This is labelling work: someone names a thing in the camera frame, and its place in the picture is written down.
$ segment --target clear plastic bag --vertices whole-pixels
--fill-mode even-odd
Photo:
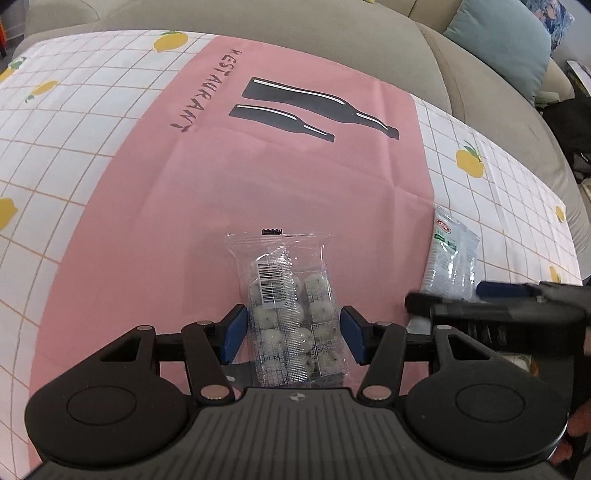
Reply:
[[[229,235],[261,386],[342,384],[339,309],[323,259],[329,236]]]
[[[471,300],[474,296],[474,269],[479,243],[477,234],[437,205],[421,291],[451,299]],[[407,330],[412,333],[431,333],[431,321],[413,317]]]

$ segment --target lemon print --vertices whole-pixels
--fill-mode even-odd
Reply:
[[[564,223],[564,221],[566,220],[566,216],[564,215],[562,208],[560,208],[557,205],[556,208],[554,209],[554,211],[556,211],[556,216],[558,217],[558,220],[560,221],[560,223]]]
[[[51,90],[57,84],[59,84],[57,80],[50,80],[49,82],[42,83],[41,85],[35,87],[35,89],[25,99],[25,103],[28,103],[29,100],[33,100],[36,96],[49,92],[49,90]]]
[[[476,149],[469,143],[464,145],[464,150],[456,152],[456,160],[458,168],[461,168],[471,177],[481,179],[484,175],[484,163],[482,163]]]
[[[4,230],[18,212],[12,199],[0,199],[0,230]]]
[[[556,269],[550,265],[549,268],[550,270],[550,278],[554,283],[560,283],[560,274],[556,271]]]
[[[189,41],[189,36],[183,32],[164,32],[160,38],[154,42],[154,50],[160,53],[161,51],[174,50],[182,47]]]
[[[0,74],[0,83],[9,78],[22,65],[27,58],[23,57],[21,60],[13,61],[6,70]]]

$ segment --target finger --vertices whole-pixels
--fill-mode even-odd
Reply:
[[[591,400],[574,412],[569,420],[567,431],[571,437],[580,437],[591,432]]]
[[[562,440],[558,444],[558,448],[554,451],[552,456],[550,457],[550,463],[554,466],[558,465],[559,463],[564,462],[565,460],[569,460],[573,455],[573,448],[570,446],[568,442]]]

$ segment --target sofa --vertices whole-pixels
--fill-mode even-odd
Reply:
[[[522,162],[565,203],[583,278],[591,223],[558,143],[503,78],[441,33],[461,0],[31,0],[17,50],[63,35],[170,29],[248,38],[342,63],[410,92],[478,130]],[[573,89],[552,60],[540,90]]]

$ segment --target barcode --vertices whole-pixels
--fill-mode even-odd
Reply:
[[[256,262],[263,308],[279,309],[288,305],[290,299],[285,284],[288,266],[287,262],[268,258]]]

